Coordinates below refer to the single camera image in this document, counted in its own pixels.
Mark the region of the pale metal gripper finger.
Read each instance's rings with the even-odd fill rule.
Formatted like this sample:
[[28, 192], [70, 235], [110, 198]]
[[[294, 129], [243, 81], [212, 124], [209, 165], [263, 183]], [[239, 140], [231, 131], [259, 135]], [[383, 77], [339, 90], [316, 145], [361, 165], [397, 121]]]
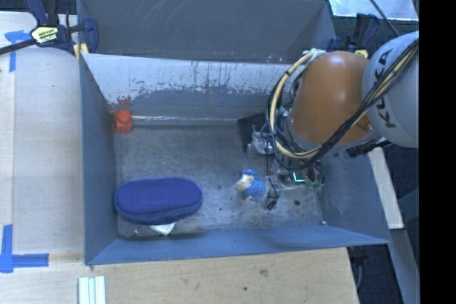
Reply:
[[304, 194], [305, 191], [303, 187], [268, 187], [266, 196], [297, 196], [298, 194]]
[[286, 178], [286, 171], [281, 167], [268, 167], [267, 177], [271, 183], [283, 183]]

